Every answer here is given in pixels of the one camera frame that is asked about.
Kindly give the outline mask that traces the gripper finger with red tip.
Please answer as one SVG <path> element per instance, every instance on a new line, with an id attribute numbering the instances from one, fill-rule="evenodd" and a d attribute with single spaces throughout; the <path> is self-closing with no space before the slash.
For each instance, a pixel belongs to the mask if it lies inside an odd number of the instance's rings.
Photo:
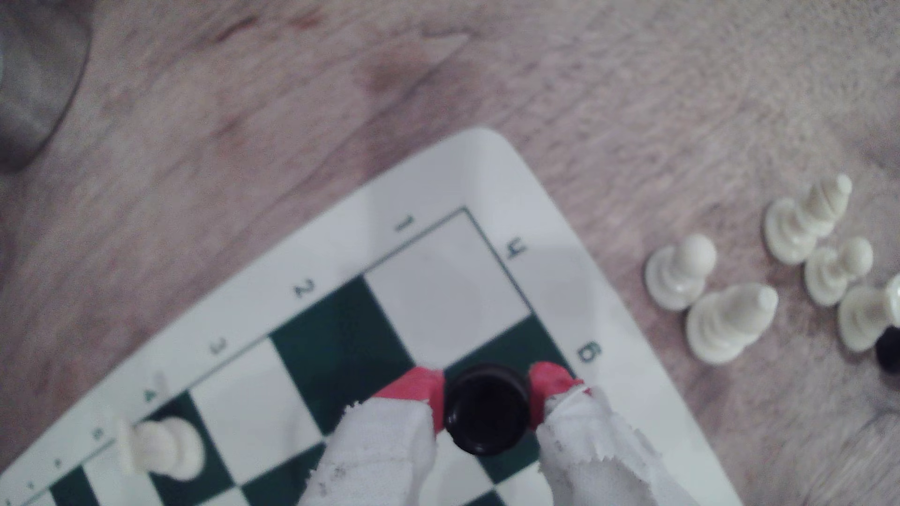
<path id="1" fill-rule="evenodd" d="M 416 366 L 345 409 L 299 505 L 417 505 L 443 431 L 444 373 Z"/>
<path id="2" fill-rule="evenodd" d="M 539 464 L 554 505 L 696 505 L 605 391 L 556 363 L 528 371 Z"/>

